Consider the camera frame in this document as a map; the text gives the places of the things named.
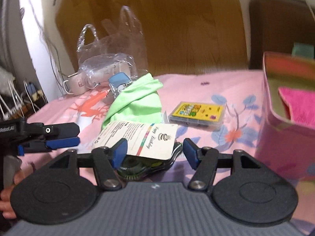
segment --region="colored stripe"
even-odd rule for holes
[[[139,155],[141,154],[141,151],[142,151],[142,149],[143,149],[144,143],[145,143],[146,139],[148,138],[149,132],[150,132],[150,130],[152,129],[152,127],[153,127],[154,124],[155,124],[155,123],[152,123],[152,124],[149,126],[147,132],[145,133],[144,138],[142,139],[141,145],[140,145],[140,147],[139,147],[139,149],[138,149],[138,151],[137,151],[137,155],[136,155],[136,156],[139,156]]]

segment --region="pink cloth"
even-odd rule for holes
[[[164,85],[158,91],[162,112],[169,115],[181,101],[217,103],[227,106],[224,125],[220,131],[211,132],[202,128],[179,126],[177,140],[191,138],[198,146],[212,146],[221,153],[243,149],[255,154],[261,124],[262,71],[220,72],[210,75],[161,75],[156,77]],[[50,102],[33,115],[28,122],[44,124],[76,122],[80,126],[81,144],[78,153],[91,152],[91,145],[99,134],[109,105],[107,90],[89,91],[80,97],[64,97]],[[39,168],[63,150],[50,154],[27,154],[23,163],[34,162]],[[194,174],[183,154],[165,172],[150,176],[147,180],[189,182]],[[80,169],[80,175],[95,183],[92,169]],[[229,175],[227,169],[218,169],[215,181]],[[315,184],[294,182],[299,192],[299,205],[292,222],[303,232],[309,233],[315,224]]]
[[[315,128],[315,92],[279,87],[279,94],[289,108],[290,119]]]

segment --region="pink bedsheet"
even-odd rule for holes
[[[221,72],[210,75],[161,75],[156,77],[164,85],[158,91],[163,111],[169,115],[180,101],[227,104],[224,126],[220,131],[179,126],[177,140],[191,138],[199,146],[212,146],[220,152],[232,153],[243,149],[255,154],[259,137],[262,104],[261,71]],[[28,122],[55,124],[76,122],[80,126],[79,153],[91,151],[91,145],[99,134],[109,106],[104,103],[107,90],[89,91],[80,97],[64,97],[55,100],[33,115]],[[51,154],[28,154],[22,157],[23,167],[34,162],[39,168],[64,150]],[[81,169],[80,174],[95,183],[92,169]],[[149,181],[183,181],[188,183],[194,171],[184,155],[166,172],[149,177]],[[228,176],[228,169],[218,169],[215,182]],[[299,205],[291,220],[302,232],[308,234],[315,227],[315,183],[292,182],[299,193]]]

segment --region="gray ribbed surface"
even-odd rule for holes
[[[20,221],[6,236],[302,236],[289,223],[252,228],[225,218],[203,193],[181,183],[129,183],[104,193],[86,215],[61,225]]]

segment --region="white card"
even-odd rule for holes
[[[98,135],[92,149],[112,147],[121,138],[128,141],[128,155],[168,160],[172,156],[176,124],[113,121]]]

